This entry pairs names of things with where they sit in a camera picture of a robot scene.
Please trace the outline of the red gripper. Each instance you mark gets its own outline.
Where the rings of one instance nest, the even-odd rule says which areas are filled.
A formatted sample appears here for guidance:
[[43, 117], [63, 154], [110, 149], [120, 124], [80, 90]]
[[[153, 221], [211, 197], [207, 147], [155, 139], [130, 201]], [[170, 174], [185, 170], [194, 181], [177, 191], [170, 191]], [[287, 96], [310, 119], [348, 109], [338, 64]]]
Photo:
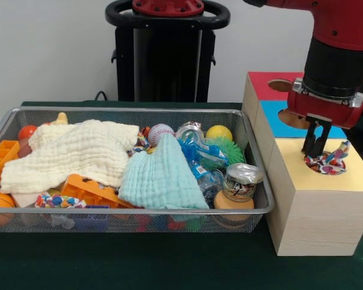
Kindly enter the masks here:
[[363, 93], [356, 93], [351, 100], [327, 100], [311, 94], [301, 94], [290, 90], [287, 99], [288, 110], [298, 116], [313, 117], [329, 122], [319, 122], [321, 135], [317, 138], [317, 121], [309, 120], [310, 125], [302, 147], [302, 153], [314, 158], [321, 156], [332, 125], [350, 129], [359, 120], [363, 111]]

